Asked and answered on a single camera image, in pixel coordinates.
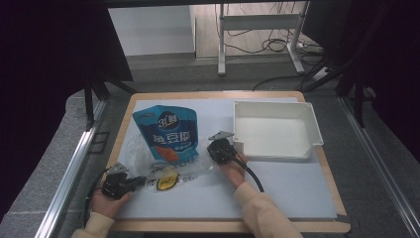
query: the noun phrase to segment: aluminum rail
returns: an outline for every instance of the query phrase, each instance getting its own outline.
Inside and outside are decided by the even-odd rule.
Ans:
[[[96,105],[94,118],[95,123],[89,131],[83,132],[80,141],[74,151],[74,154],[71,158],[70,163],[68,164],[67,170],[58,186],[58,189],[55,192],[54,197],[52,198],[52,203],[50,204],[49,209],[47,210],[44,220],[38,229],[38,232],[35,237],[44,238],[50,237],[53,233],[53,230],[58,222],[59,216],[61,214],[62,208],[67,200],[68,194],[71,191],[73,182],[77,177],[80,166],[82,165],[84,158],[89,149],[90,143],[93,139],[93,135],[97,129],[97,120],[102,116],[102,112],[106,106],[106,101],[99,101]]]
[[[388,192],[389,197],[391,198],[395,207],[397,208],[408,231],[410,232],[413,238],[419,238],[420,223],[416,212],[405,197],[404,193],[399,188],[391,172],[387,168],[385,162],[383,161],[382,157],[380,156],[379,152],[377,151],[376,147],[371,141],[367,131],[359,126],[359,123],[353,116],[353,107],[350,105],[349,101],[342,97],[339,97],[339,101],[342,104],[345,113],[353,129],[355,130],[359,140],[365,147],[367,155],[370,158],[370,161],[372,162],[376,173],[378,174],[380,180],[383,183],[383,186]]]

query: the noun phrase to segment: person's left hand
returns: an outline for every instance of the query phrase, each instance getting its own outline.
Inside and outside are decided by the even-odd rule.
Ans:
[[[130,200],[131,192],[127,192],[119,200],[105,196],[101,189],[96,189],[92,197],[92,211],[114,219],[121,206]]]

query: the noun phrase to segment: white wall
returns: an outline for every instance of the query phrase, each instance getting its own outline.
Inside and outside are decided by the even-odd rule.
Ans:
[[[193,53],[189,6],[109,9],[126,56]]]

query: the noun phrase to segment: gray desk leg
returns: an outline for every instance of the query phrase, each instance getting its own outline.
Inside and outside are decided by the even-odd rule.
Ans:
[[[224,19],[223,4],[220,4],[219,14],[219,75],[226,74],[225,64],[225,19]]]
[[[308,10],[309,1],[305,2],[303,5],[302,10],[299,13],[299,18],[297,20],[296,27],[294,28],[294,34],[293,39],[291,40],[291,43],[287,44],[287,50],[289,51],[291,60],[293,61],[294,67],[296,68],[296,71],[298,74],[305,73],[305,69],[303,68],[302,63],[299,60],[299,56],[296,53],[296,45],[297,41],[299,39],[300,31],[302,30],[303,21],[305,20],[306,11]]]

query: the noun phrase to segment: table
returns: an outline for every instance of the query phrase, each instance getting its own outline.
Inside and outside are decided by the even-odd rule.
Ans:
[[[304,97],[296,91],[223,91],[223,92],[173,92],[173,93],[140,93],[132,96],[123,122],[121,124],[116,142],[114,144],[107,167],[114,165],[122,148],[122,143],[132,117],[132,112],[138,100],[159,99],[208,99],[208,98],[259,98],[259,97],[295,97],[299,102],[304,102]],[[350,230],[350,223],[346,222],[346,209],[340,198],[330,167],[322,148],[316,151],[320,165],[328,184],[338,218],[335,220],[299,220],[294,221],[301,232],[331,232],[346,233]],[[250,230],[241,220],[146,220],[146,219],[120,219],[112,227],[113,230],[141,231],[141,232],[233,232],[248,233]]]

